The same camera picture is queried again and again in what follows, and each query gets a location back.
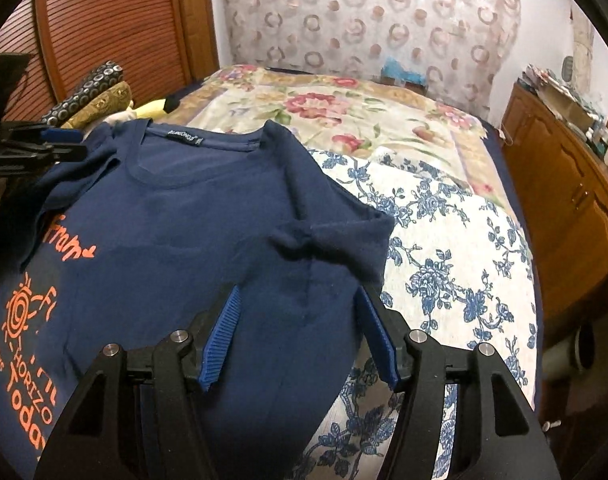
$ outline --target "shirt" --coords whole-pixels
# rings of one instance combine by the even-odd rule
[[[280,478],[351,369],[353,295],[381,283],[393,220],[273,122],[96,138],[9,206],[25,234],[0,240],[0,451],[30,478],[102,346],[155,345],[233,280],[242,314],[200,418],[222,478]]]

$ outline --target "floral blanket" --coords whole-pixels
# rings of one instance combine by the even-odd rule
[[[379,162],[426,162],[515,218],[479,120],[404,88],[235,65],[209,77],[163,121],[241,134],[268,119],[310,148]]]
[[[531,258],[511,216],[423,162],[398,168],[391,159],[388,167],[309,151],[330,178],[396,219],[383,303],[442,344],[493,344],[532,403],[538,349]],[[434,478],[448,474],[456,394],[456,386],[446,387]],[[337,400],[287,478],[377,478],[401,402],[402,395],[379,380],[363,342]]]

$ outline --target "shirt label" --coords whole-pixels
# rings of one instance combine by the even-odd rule
[[[199,146],[204,140],[204,137],[191,135],[188,132],[178,132],[177,130],[170,130],[166,134],[166,136],[169,139],[179,140],[180,142],[183,142],[184,144],[190,144],[191,146]]]

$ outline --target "white fabric with blue flowers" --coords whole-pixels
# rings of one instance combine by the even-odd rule
[[[382,302],[440,343],[495,346],[532,403],[537,363],[530,251],[507,213],[424,163],[393,167],[310,150],[322,170],[362,202],[396,219]],[[379,380],[366,342],[337,400],[287,476],[374,480],[401,407]],[[448,385],[433,478],[448,474],[456,386]]]

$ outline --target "silver bolt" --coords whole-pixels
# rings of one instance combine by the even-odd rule
[[[171,332],[171,341],[173,343],[183,343],[188,339],[188,332],[186,330],[175,330]]]
[[[415,330],[411,330],[411,333],[408,336],[416,343],[423,343],[428,339],[426,332],[424,330],[418,330],[417,328]]]
[[[102,350],[102,353],[107,357],[112,357],[120,351],[120,346],[117,343],[108,343]]]
[[[491,343],[480,343],[478,346],[479,351],[486,356],[493,355],[495,353],[495,348]]]
[[[551,428],[556,428],[558,426],[562,425],[562,421],[561,420],[556,420],[555,422],[549,422],[548,420],[544,423],[544,425],[542,426],[542,431],[544,433],[546,433],[548,430],[550,430]]]

